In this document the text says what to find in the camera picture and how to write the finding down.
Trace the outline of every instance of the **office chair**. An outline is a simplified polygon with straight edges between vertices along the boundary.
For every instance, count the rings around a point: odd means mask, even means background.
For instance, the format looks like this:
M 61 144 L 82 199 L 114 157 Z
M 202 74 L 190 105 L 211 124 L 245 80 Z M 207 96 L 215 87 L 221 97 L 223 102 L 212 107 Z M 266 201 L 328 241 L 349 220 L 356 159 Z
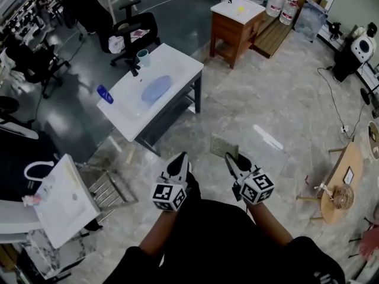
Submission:
M 140 2 L 141 0 L 133 0 L 120 7 L 120 10 L 125 9 L 126 11 L 126 20 L 116 23 L 112 29 L 106 33 L 99 34 L 101 48 L 106 53 L 111 53 L 108 48 L 108 39 L 111 36 L 122 36 L 124 38 L 124 53 L 112 59 L 111 66 L 116 66 L 116 61 L 125 59 L 124 61 L 129 66 L 129 69 L 132 72 L 133 76 L 138 75 L 137 69 L 139 69 L 139 66 L 135 64 L 138 51 L 146 48 L 152 43 L 160 45 L 160 39 L 157 37 L 158 26 L 156 25 L 154 15 L 151 12 L 137 14 L 135 16 L 132 16 L 131 14 L 131 7 Z M 107 18 L 107 20 L 111 20 L 111 15 L 109 13 L 108 15 L 109 18 Z M 150 31 L 142 38 L 131 42 L 130 33 L 138 29 Z
M 53 78 L 59 86 L 62 86 L 62 81 L 54 74 L 63 66 L 70 67 L 68 61 L 63 60 L 59 63 L 59 58 L 54 54 L 54 45 L 49 45 L 46 40 L 47 33 L 45 33 L 40 44 L 44 44 L 46 49 L 32 51 L 24 44 L 19 45 L 17 41 L 11 42 L 6 46 L 6 53 L 11 58 L 16 66 L 13 70 L 24 74 L 26 81 L 30 83 L 42 84 L 42 97 L 47 99 L 49 96 L 46 94 L 46 88 L 51 78 Z

